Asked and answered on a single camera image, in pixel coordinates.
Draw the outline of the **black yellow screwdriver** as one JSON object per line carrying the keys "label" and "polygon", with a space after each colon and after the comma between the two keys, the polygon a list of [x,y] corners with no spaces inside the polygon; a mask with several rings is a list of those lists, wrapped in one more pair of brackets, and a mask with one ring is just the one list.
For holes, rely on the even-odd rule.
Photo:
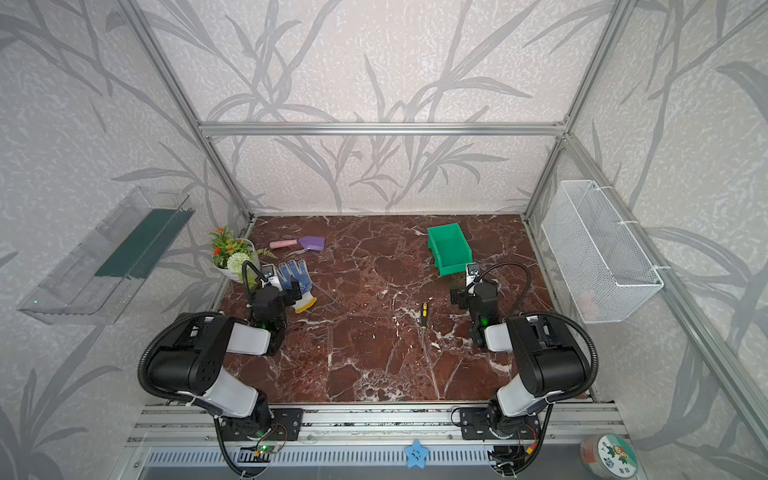
{"label": "black yellow screwdriver", "polygon": [[426,329],[429,319],[429,304],[424,302],[421,306],[420,326],[422,329]]}

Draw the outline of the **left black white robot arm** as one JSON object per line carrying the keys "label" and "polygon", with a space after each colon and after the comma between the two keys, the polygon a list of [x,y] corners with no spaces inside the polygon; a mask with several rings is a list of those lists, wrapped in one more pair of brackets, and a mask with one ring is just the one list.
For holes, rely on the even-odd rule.
{"label": "left black white robot arm", "polygon": [[149,394],[204,409],[219,440],[298,439],[300,409],[270,410],[267,395],[224,368],[227,354],[274,356],[285,339],[286,309],[301,299],[265,286],[249,294],[248,320],[217,312],[182,313],[142,353],[137,376]]}

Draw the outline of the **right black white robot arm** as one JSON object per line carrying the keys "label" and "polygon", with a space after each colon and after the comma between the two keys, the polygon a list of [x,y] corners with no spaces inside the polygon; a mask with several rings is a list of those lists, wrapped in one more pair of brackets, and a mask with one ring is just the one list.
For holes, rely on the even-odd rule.
{"label": "right black white robot arm", "polygon": [[484,408],[460,407],[464,440],[536,441],[539,414],[588,390],[597,376],[597,349],[577,322],[555,311],[502,318],[491,282],[455,287],[450,301],[470,314],[473,341],[493,353],[510,353],[516,374]]}

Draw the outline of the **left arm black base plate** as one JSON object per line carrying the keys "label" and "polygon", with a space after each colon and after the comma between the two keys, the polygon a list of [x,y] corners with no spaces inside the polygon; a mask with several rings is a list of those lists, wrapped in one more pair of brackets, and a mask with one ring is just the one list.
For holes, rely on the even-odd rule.
{"label": "left arm black base plate", "polygon": [[249,417],[223,417],[219,429],[224,441],[296,441],[302,425],[301,408],[276,408],[256,411]]}

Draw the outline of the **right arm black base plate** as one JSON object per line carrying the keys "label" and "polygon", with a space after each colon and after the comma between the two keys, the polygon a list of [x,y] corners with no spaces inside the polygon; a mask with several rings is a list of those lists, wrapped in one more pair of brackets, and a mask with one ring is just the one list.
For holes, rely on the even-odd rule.
{"label": "right arm black base plate", "polygon": [[506,417],[489,407],[460,407],[451,414],[451,421],[461,429],[463,440],[536,441],[539,420],[535,416]]}

